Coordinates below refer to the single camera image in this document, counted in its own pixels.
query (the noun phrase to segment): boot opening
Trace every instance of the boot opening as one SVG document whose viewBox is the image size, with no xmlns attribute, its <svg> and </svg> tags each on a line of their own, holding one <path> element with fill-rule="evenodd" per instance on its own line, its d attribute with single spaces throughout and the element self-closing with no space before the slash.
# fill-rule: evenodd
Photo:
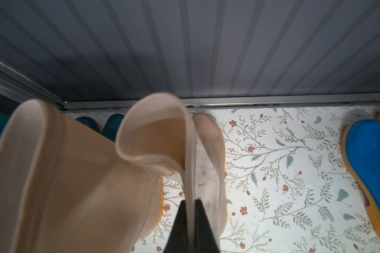
<svg viewBox="0 0 380 253">
<path fill-rule="evenodd" d="M 187 110 L 169 94 L 154 94 L 134 106 L 117 135 L 127 155 L 167 155 L 184 169 Z"/>
</svg>

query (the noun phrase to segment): rain boot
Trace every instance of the rain boot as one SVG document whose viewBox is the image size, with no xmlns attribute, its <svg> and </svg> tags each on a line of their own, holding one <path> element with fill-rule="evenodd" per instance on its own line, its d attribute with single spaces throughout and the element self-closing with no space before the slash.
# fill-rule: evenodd
<svg viewBox="0 0 380 253">
<path fill-rule="evenodd" d="M 217 245 L 226 223 L 225 148 L 221 131 L 211 120 L 200 115 L 193 122 L 179 98 L 155 93 L 128 111 L 115 142 L 120 158 L 182 184 L 190 247 L 194 245 L 196 199 L 204 204 Z M 195 124 L 200 126 L 200 134 Z"/>
<path fill-rule="evenodd" d="M 127 253 L 160 219 L 161 179 L 29 100 L 0 138 L 0 253 Z"/>
</svg>

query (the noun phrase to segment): floral pattern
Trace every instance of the floral pattern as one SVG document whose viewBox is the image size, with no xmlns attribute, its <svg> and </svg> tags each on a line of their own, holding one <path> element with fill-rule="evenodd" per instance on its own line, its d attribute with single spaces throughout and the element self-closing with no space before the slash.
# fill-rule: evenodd
<svg viewBox="0 0 380 253">
<path fill-rule="evenodd" d="M 380 253 L 365 195 L 340 152 L 343 130 L 374 119 L 380 106 L 204 110 L 225 140 L 228 222 L 223 253 Z M 109 113 L 66 113 L 99 120 Z M 163 251 L 180 201 L 180 185 L 164 179 L 164 211 L 137 252 Z"/>
</svg>

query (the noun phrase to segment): green leaf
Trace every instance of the green leaf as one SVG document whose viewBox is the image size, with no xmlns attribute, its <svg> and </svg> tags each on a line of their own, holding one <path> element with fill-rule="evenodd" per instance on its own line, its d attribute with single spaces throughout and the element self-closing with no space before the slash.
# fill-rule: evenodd
<svg viewBox="0 0 380 253">
<path fill-rule="evenodd" d="M 294 158 L 291 155 L 287 156 L 287 168 L 293 163 Z"/>
<path fill-rule="evenodd" d="M 284 143 L 281 143 L 277 138 L 276 139 L 276 143 L 279 144 L 280 146 L 285 146 Z"/>
<path fill-rule="evenodd" d="M 349 215 L 349 214 L 347 214 L 347 213 L 344 213 L 343 214 L 343 218 L 347 221 L 347 220 L 356 220 L 356 218 L 355 217 L 353 217 L 352 215 Z"/>
<path fill-rule="evenodd" d="M 208 115 L 210 115 L 210 117 L 213 118 L 213 120 L 217 121 L 213 115 L 211 115 L 209 113 L 208 113 Z"/>
<path fill-rule="evenodd" d="M 349 193 L 347 193 L 344 189 L 339 189 L 338 198 L 336 199 L 336 201 L 340 202 L 347 197 L 349 197 Z"/>
<path fill-rule="evenodd" d="M 318 124 L 321 122 L 321 117 L 317 116 L 317 119 L 313 122 L 313 124 Z"/>
<path fill-rule="evenodd" d="M 261 155 L 255 155 L 254 157 L 252 157 L 251 161 L 258 159 L 259 157 L 261 157 Z"/>
<path fill-rule="evenodd" d="M 256 186 L 258 186 L 258 180 L 256 179 L 255 172 L 252 172 L 250 178 L 252 178 L 252 181 L 255 183 Z"/>
</svg>

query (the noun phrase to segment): yellow sole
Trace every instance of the yellow sole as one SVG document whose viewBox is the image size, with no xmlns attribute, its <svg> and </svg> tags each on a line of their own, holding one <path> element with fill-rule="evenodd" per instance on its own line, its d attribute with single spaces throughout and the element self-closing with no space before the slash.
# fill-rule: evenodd
<svg viewBox="0 0 380 253">
<path fill-rule="evenodd" d="M 160 220 L 162 219 L 163 215 L 163 177 L 160 181 L 160 210 L 159 210 L 159 219 L 157 220 L 157 225 L 159 224 Z"/>
<path fill-rule="evenodd" d="M 353 170 L 352 166 L 349 164 L 348 157 L 346 156 L 346 138 L 348 136 L 349 129 L 352 127 L 350 125 L 347 129 L 345 129 L 343 137 L 342 137 L 342 143 L 341 143 L 341 151 L 342 151 L 342 157 L 345 162 L 345 165 L 349 172 L 352 174 L 352 176 L 358 181 L 360 187 L 365 192 L 366 197 L 369 200 L 369 206 L 366 206 L 366 211 L 369 215 L 370 222 L 373 225 L 373 228 L 377 234 L 377 236 L 380 238 L 380 211 L 377 208 L 376 202 L 373 199 L 372 195 L 370 194 L 369 190 L 365 187 L 363 182 L 360 180 L 359 176 L 356 174 L 356 172 Z"/>
</svg>

